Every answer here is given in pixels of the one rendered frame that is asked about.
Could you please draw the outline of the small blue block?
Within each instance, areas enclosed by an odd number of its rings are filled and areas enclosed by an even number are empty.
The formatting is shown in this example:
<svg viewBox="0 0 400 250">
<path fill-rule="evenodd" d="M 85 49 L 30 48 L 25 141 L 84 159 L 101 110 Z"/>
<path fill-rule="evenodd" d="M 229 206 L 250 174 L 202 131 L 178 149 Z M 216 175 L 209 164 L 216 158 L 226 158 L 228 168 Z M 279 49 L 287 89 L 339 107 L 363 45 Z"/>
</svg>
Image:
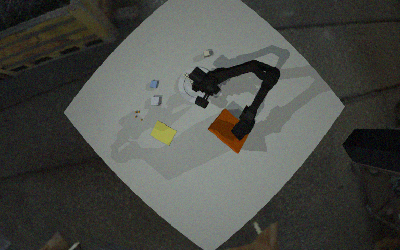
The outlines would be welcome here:
<svg viewBox="0 0 400 250">
<path fill-rule="evenodd" d="M 153 80 L 151 80 L 150 87 L 152 87 L 152 88 L 156 88 L 156 87 L 157 87 L 157 81 L 153 81 Z"/>
</svg>

